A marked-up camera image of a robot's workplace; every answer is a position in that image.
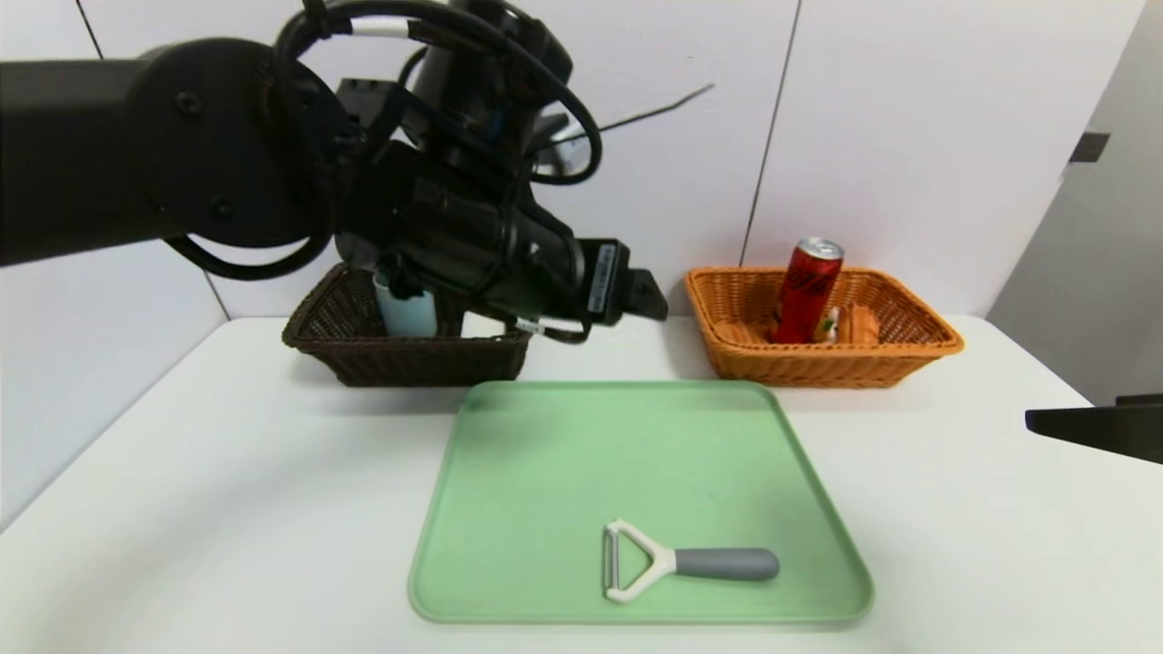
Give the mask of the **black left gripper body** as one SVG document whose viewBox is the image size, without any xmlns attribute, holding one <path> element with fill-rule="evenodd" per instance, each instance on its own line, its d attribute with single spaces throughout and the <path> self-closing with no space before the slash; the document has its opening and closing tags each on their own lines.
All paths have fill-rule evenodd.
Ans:
<svg viewBox="0 0 1163 654">
<path fill-rule="evenodd" d="M 481 310 L 504 322 L 555 318 L 616 324 L 628 249 L 615 239 L 582 239 L 534 200 L 481 202 L 500 241 L 481 289 Z"/>
</svg>

